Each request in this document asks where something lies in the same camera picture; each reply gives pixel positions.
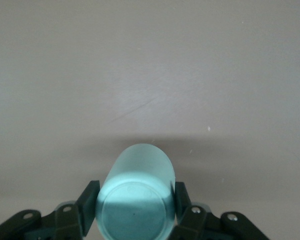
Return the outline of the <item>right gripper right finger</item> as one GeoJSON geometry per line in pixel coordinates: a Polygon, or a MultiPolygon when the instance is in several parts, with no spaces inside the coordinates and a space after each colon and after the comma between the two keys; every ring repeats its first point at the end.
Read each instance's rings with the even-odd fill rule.
{"type": "Polygon", "coordinates": [[[191,202],[184,182],[176,182],[174,190],[177,225],[168,240],[222,240],[220,219],[208,207],[191,202]]]}

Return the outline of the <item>pale green plastic cup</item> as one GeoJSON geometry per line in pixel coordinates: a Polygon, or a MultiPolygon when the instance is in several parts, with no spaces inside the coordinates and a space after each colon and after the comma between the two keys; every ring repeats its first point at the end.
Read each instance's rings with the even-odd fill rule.
{"type": "Polygon", "coordinates": [[[175,221],[176,175],[158,147],[140,143],[117,158],[101,187],[95,218],[105,240],[166,240],[175,221]]]}

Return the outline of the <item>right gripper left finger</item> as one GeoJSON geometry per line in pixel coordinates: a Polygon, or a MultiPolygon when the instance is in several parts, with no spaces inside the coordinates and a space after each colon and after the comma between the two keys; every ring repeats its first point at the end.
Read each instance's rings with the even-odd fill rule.
{"type": "Polygon", "coordinates": [[[84,240],[96,217],[100,182],[92,180],[75,201],[61,203],[55,210],[54,240],[84,240]]]}

